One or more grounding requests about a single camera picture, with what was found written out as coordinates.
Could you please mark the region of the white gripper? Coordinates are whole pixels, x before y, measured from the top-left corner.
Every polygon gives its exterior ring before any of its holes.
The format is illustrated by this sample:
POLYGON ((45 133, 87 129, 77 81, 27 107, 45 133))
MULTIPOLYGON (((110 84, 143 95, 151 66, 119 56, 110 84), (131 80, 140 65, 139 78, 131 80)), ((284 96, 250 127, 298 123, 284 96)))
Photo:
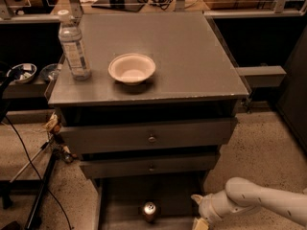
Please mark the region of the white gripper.
POLYGON ((199 205, 201 215, 201 218, 194 218, 192 230, 209 230, 208 223, 221 221, 230 214, 228 197, 225 191, 206 196, 191 195, 191 198, 199 205))

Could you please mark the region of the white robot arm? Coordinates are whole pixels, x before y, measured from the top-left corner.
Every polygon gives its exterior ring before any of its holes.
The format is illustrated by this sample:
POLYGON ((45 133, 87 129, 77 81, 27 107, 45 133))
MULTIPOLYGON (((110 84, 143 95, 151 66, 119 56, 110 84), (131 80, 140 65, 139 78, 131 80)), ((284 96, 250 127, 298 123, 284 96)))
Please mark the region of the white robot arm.
POLYGON ((191 195, 199 214, 209 224, 228 216, 239 216, 265 208, 307 227, 307 195, 261 187, 242 177, 227 180, 216 194, 191 195))

